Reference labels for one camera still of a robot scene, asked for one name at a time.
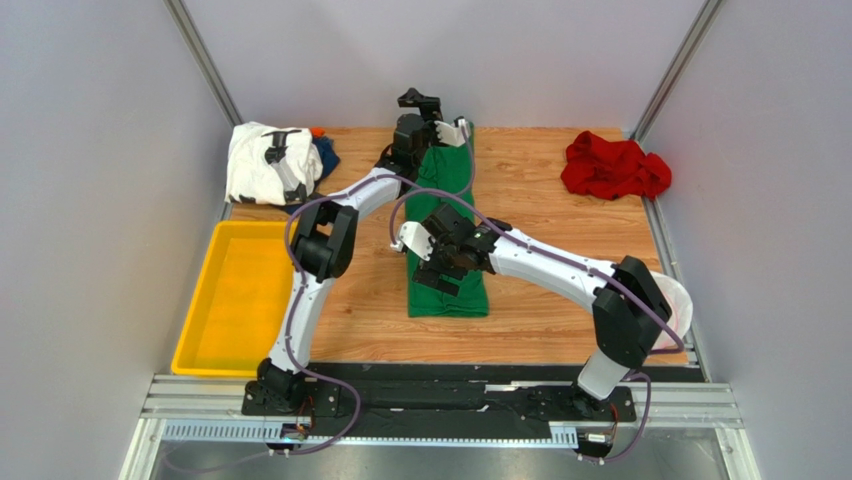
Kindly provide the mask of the green t shirt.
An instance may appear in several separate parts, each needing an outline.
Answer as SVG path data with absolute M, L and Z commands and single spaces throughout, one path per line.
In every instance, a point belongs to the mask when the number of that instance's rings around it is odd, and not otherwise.
M 426 153 L 417 184 L 457 195 L 470 205 L 475 203 L 470 179 L 473 175 L 469 149 L 474 137 L 462 146 L 434 146 Z M 434 210 L 452 206 L 460 217 L 475 223 L 477 218 L 458 202 L 429 194 L 415 195 L 405 203 L 405 219 L 420 222 Z M 464 271 L 440 257 L 428 261 L 409 252 L 406 255 L 408 315 L 417 317 L 483 318 L 490 304 L 480 270 Z

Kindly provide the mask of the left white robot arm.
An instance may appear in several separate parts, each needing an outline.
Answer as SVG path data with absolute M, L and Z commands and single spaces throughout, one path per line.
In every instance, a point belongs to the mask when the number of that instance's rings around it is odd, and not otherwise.
M 278 338 L 251 383 L 286 402 L 304 396 L 303 369 L 314 332 L 331 288 L 352 261 L 359 222 L 415 187 L 425 154 L 439 143 L 437 127 L 444 117 L 438 97 L 410 88 L 397 103 L 417 111 L 397 119 L 392 142 L 375 166 L 341 191 L 311 196 L 288 219 L 287 229 L 295 231 L 285 234 L 293 291 Z

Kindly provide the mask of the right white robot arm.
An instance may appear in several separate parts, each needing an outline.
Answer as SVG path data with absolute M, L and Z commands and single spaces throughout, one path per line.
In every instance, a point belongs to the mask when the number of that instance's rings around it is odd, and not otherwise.
M 632 256 L 619 262 L 578 256 L 542 243 L 510 224 L 479 224 L 442 204 L 421 221 L 406 221 L 396 246 L 415 254 L 414 282 L 457 295 L 457 281 L 478 271 L 521 279 L 554 292 L 592 315 L 597 348 L 577 387 L 598 401 L 654 354 L 672 328 L 672 307 L 647 265 Z

